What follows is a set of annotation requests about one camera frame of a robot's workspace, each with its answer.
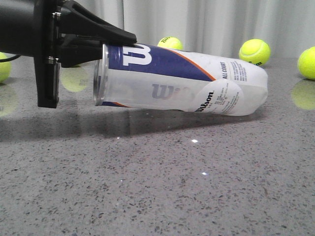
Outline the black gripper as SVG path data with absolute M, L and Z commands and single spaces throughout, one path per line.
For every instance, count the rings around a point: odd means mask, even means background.
M 33 29 L 37 105 L 44 108 L 56 108 L 59 101 L 58 61 L 69 68 L 101 59 L 102 42 L 126 46 L 137 42 L 135 34 L 104 21 L 74 0 L 36 0 Z

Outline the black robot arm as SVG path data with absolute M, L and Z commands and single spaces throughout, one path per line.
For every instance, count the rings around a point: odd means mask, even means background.
M 34 60 L 39 107 L 59 101 L 59 69 L 102 58 L 104 43 L 133 45 L 136 36 L 73 0 L 3 0 L 0 50 Z

